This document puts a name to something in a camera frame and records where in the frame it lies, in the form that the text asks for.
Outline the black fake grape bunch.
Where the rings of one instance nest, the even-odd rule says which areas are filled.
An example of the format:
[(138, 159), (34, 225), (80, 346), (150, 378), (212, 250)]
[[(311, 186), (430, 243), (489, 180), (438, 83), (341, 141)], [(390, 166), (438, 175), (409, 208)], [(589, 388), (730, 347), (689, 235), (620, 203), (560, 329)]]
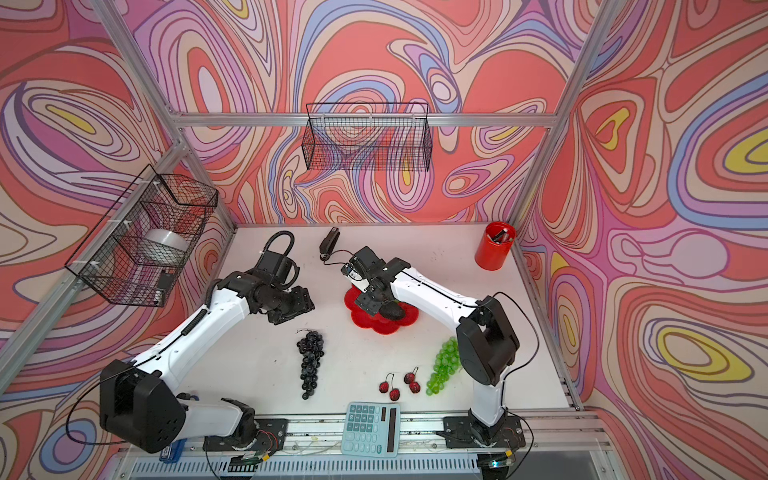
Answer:
[(302, 330), (304, 336), (296, 342), (298, 353), (301, 355), (300, 380), (303, 400), (309, 400), (318, 386), (318, 371), (321, 366), (324, 351), (323, 335), (316, 330)]

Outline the dark fake avocado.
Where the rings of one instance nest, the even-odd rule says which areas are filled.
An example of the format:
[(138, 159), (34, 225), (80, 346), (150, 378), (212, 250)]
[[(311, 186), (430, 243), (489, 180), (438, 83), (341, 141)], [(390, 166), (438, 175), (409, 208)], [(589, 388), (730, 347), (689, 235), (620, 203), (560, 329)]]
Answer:
[(406, 311), (397, 301), (391, 301), (384, 303), (380, 309), (379, 314), (389, 321), (401, 321), (406, 316)]

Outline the red flower-shaped fruit bowl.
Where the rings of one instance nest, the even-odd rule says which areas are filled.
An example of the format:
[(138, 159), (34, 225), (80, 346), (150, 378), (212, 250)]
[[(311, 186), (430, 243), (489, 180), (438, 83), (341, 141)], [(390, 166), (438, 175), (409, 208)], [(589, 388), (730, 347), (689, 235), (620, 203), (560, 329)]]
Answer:
[(420, 311), (406, 303), (401, 303), (405, 316), (400, 320), (391, 320), (381, 314), (371, 316), (355, 303), (360, 293), (359, 289), (352, 286), (344, 295), (344, 304), (350, 310), (352, 322), (361, 329), (370, 329), (379, 335), (391, 335), (401, 327), (413, 325), (419, 318)]

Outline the green fake grape bunch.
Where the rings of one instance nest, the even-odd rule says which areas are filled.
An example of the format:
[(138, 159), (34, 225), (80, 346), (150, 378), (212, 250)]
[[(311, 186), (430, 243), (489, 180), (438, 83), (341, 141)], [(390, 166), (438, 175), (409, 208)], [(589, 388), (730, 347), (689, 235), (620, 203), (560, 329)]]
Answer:
[(460, 368), (458, 341), (451, 337), (442, 344), (435, 357), (433, 370), (427, 381), (427, 395), (437, 395), (444, 390), (447, 382)]

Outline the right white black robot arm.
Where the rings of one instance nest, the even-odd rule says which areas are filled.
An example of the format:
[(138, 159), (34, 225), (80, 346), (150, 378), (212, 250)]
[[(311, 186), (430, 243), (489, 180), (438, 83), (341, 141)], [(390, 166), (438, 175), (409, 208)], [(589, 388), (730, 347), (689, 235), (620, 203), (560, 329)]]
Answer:
[(459, 362), (473, 381), (472, 404), (463, 418), (469, 432), (460, 438), (493, 446), (507, 420), (504, 380), (520, 348), (500, 301), (493, 295), (476, 299), (454, 292), (398, 257), (384, 261), (369, 247), (354, 253), (341, 273), (360, 291), (355, 304), (367, 314), (394, 320), (408, 304), (454, 333)]

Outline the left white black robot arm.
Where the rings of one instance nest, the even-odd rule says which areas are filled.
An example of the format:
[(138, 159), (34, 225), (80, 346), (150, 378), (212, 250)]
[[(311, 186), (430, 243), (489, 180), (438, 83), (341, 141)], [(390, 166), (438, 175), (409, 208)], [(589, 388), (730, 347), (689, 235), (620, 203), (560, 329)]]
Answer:
[(100, 374), (101, 428), (147, 453), (194, 437), (249, 449), (260, 430), (252, 407), (232, 398), (201, 402), (181, 385), (203, 355), (249, 316), (280, 325), (313, 310), (289, 254), (266, 245), (254, 267), (216, 280), (203, 304), (165, 338), (131, 361), (108, 364)]

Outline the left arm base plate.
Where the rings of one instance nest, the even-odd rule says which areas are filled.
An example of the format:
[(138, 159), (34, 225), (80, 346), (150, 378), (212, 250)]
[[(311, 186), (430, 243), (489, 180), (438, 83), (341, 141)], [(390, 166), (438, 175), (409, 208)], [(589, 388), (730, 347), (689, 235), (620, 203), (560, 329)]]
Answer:
[(206, 452), (255, 452), (272, 455), (284, 448), (287, 438), (286, 418), (261, 418), (244, 440), (239, 437), (207, 436), (203, 442)]

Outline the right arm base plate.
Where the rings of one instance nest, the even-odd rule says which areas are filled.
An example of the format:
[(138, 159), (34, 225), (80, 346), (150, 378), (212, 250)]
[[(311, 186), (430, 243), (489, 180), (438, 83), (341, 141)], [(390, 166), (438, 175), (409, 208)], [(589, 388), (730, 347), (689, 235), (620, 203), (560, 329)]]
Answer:
[(442, 437), (449, 449), (505, 448), (516, 451), (527, 445), (521, 419), (503, 414), (493, 425), (487, 426), (470, 413), (443, 418)]

